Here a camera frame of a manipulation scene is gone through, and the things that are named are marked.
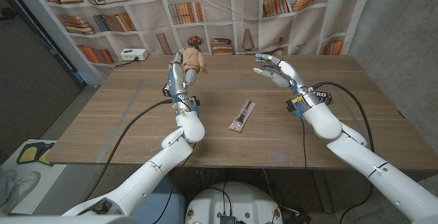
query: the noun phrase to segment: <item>yellow object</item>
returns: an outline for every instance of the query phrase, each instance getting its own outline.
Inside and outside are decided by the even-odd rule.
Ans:
[[[297,98],[293,99],[292,102],[293,103],[297,103],[297,102],[299,102],[301,100],[302,100],[302,97],[297,97]]]
[[[29,147],[25,149],[18,161],[20,163],[33,162],[35,160],[37,151],[38,151],[37,147]]]
[[[47,149],[39,158],[38,161],[47,165],[50,165],[50,162],[46,159],[47,154],[49,153],[50,149]]]

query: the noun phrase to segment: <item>yellow label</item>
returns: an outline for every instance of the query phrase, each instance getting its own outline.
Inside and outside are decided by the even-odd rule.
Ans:
[[[297,98],[292,100],[293,103],[297,103],[299,101],[302,101],[302,97],[297,97]]]

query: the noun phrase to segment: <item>table leg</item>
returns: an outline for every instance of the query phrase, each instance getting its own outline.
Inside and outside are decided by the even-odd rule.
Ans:
[[[320,196],[322,209],[327,214],[333,213],[333,205],[331,203],[330,193],[328,192],[329,189],[327,188],[324,172],[322,170],[312,170],[312,173],[316,188],[318,189],[318,195]]]

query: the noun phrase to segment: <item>black cable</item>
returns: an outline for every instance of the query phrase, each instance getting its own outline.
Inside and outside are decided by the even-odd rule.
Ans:
[[[227,214],[225,214],[225,185],[227,185],[227,182],[224,183],[224,188],[222,189],[222,198],[224,199],[224,215],[227,215]]]
[[[347,90],[345,87],[343,87],[343,86],[341,86],[341,85],[339,85],[339,84],[333,83],[333,82],[320,82],[320,83],[315,84],[314,86],[312,86],[312,88],[313,88],[314,90],[316,90],[317,88],[319,88],[319,87],[321,87],[321,86],[323,86],[323,85],[325,85],[325,84],[332,85],[332,86],[336,86],[336,87],[340,88],[341,90],[345,91],[345,93],[347,93],[347,94],[348,94],[353,100],[355,100],[357,106],[359,107],[359,110],[361,111],[361,114],[362,114],[362,117],[363,117],[363,121],[365,121],[365,126],[367,127],[368,138],[370,139],[370,148],[371,148],[371,151],[374,152],[374,142],[373,142],[373,140],[372,140],[372,134],[371,134],[370,124],[368,123],[367,116],[365,115],[365,111],[363,111],[362,105],[361,105],[361,103],[359,102],[359,100],[353,95],[353,93],[351,93],[351,92],[350,92],[349,90]]]
[[[304,165],[305,169],[307,169],[307,156],[306,156],[306,144],[305,144],[305,130],[304,130],[304,122],[300,119],[302,124],[302,147],[304,148]]]
[[[125,134],[128,132],[128,129],[132,126],[132,124],[134,124],[141,116],[143,116],[144,114],[146,114],[147,112],[149,112],[150,110],[152,110],[153,108],[156,108],[157,106],[161,105],[161,104],[166,104],[166,103],[172,103],[173,100],[172,99],[167,99],[167,100],[163,100],[160,101],[159,103],[156,103],[154,105],[152,105],[151,107],[145,109],[145,111],[139,113],[139,115],[137,115],[137,117],[135,117],[125,128],[125,130],[123,130],[122,135],[120,135],[120,138],[118,138],[116,146],[114,146],[114,148],[112,149],[111,154],[109,155],[109,158],[107,160],[107,162],[105,163],[105,166],[103,167],[102,173],[99,175],[99,177],[97,178],[96,183],[94,184],[93,188],[91,189],[91,191],[88,193],[87,197],[84,199],[83,202],[87,201],[91,194],[94,192],[94,190],[96,190],[97,185],[99,184],[99,182],[102,179],[103,174],[105,174],[105,171],[107,170],[107,167],[110,165],[111,159],[114,156],[114,154],[116,153],[116,150],[120,144],[120,142],[122,142],[123,137],[125,136]]]
[[[225,191],[220,190],[220,189],[217,189],[217,188],[214,188],[214,187],[207,187],[206,189],[219,190],[220,192],[222,192],[223,194],[225,194],[225,196],[227,196],[227,198],[228,198],[228,202],[230,203],[230,216],[231,216],[231,213],[233,213],[233,207],[231,206],[231,200],[230,200],[230,197],[228,196],[228,194],[227,194]]]
[[[128,63],[123,63],[123,64],[116,65],[114,68],[116,69],[116,68],[118,68],[120,66],[126,66],[126,65],[129,65],[129,64],[133,64],[134,62],[137,62],[137,61],[138,61],[138,56],[136,56],[133,61],[130,61]]]
[[[183,101],[179,101],[179,102],[181,102],[182,104],[184,104],[184,105],[189,109],[189,110],[187,110],[187,112],[190,112],[191,108],[189,107],[189,105],[185,104],[185,102],[183,102]]]
[[[373,189],[374,189],[374,187],[373,187],[373,185],[371,184],[370,191],[368,192],[367,197],[366,197],[362,202],[360,202],[360,203],[358,203],[358,204],[354,204],[353,206],[349,207],[346,211],[344,211],[344,213],[343,213],[342,216],[341,216],[341,219],[339,220],[339,224],[342,223],[342,219],[344,219],[344,217],[345,217],[345,215],[347,214],[348,211],[354,209],[355,207],[359,207],[359,206],[361,206],[362,204],[366,203],[366,202],[370,199],[370,197],[371,197],[371,195],[372,195],[372,190],[373,190]]]
[[[184,163],[181,165],[181,167],[180,168],[178,168],[178,172],[179,172],[179,170],[181,170],[182,168],[183,168],[183,166],[185,165],[185,163],[189,160],[189,158],[190,158],[190,156],[191,156],[192,154],[190,154],[188,157],[187,157],[187,159],[185,159],[185,161],[184,161]],[[172,186],[172,190],[170,190],[170,194],[169,194],[169,198],[167,199],[167,202],[166,202],[166,205],[164,206],[164,209],[163,209],[163,211],[162,211],[162,214],[160,214],[160,216],[158,217],[158,219],[156,220],[156,221],[154,221],[152,224],[156,224],[162,217],[163,217],[163,214],[164,214],[164,212],[166,211],[166,208],[167,208],[167,206],[169,205],[169,201],[170,201],[170,198],[172,197],[172,193],[173,193],[173,188],[175,187],[175,185],[173,185]]]
[[[365,111],[363,111],[362,105],[359,102],[359,100],[353,95],[353,93],[351,93],[345,87],[341,86],[340,84],[333,83],[333,82],[320,82],[320,83],[315,84],[314,86],[312,86],[312,88],[314,90],[316,90],[317,88],[319,88],[319,87],[321,87],[321,86],[323,86],[325,84],[332,85],[332,86],[340,88],[345,93],[347,93],[353,100],[355,100],[357,106],[359,107],[359,110],[361,111],[361,114],[362,114],[362,117],[363,117],[363,121],[365,122],[365,126],[367,127],[368,138],[370,139],[370,149],[371,149],[371,151],[374,152],[374,141],[372,140],[370,124],[368,123],[367,116],[365,115]],[[359,206],[363,205],[364,203],[366,203],[370,199],[370,197],[372,195],[373,189],[374,189],[374,186],[371,184],[370,191],[368,192],[367,197],[362,202],[360,202],[358,204],[355,204],[355,205],[349,207],[346,211],[344,211],[344,213],[342,214],[342,216],[341,216],[341,218],[339,220],[339,224],[342,224],[342,220],[344,219],[344,217],[347,214],[347,212],[349,212],[350,210],[354,209],[355,207],[359,207]]]

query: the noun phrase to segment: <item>bookshelf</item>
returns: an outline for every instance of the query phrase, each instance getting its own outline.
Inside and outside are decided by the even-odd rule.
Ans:
[[[357,19],[353,19],[358,0],[315,0],[313,5],[297,12],[289,12],[265,17],[263,0],[128,0],[126,2],[95,5],[88,0],[83,3],[58,4],[39,0],[45,4],[47,12],[56,25],[74,45],[87,45],[99,49],[106,48],[116,61],[121,61],[119,53],[124,48],[146,48],[151,55],[162,54],[156,34],[164,33],[173,53],[187,47],[190,36],[204,39],[200,45],[203,53],[211,54],[212,38],[232,40],[235,54],[254,54],[283,48],[284,54],[295,54],[296,45],[306,44],[307,55],[321,54],[326,43],[332,40],[351,40]],[[203,23],[174,25],[168,5],[197,2],[204,7]],[[137,31],[100,32],[93,15],[114,15],[126,12]],[[93,35],[72,34],[58,18],[58,14],[81,15],[96,30]],[[249,29],[255,48],[242,49],[244,30]],[[283,37],[282,45],[274,46]],[[350,43],[344,43],[341,54],[347,54]],[[78,49],[78,53],[91,66],[107,67],[92,63]]]

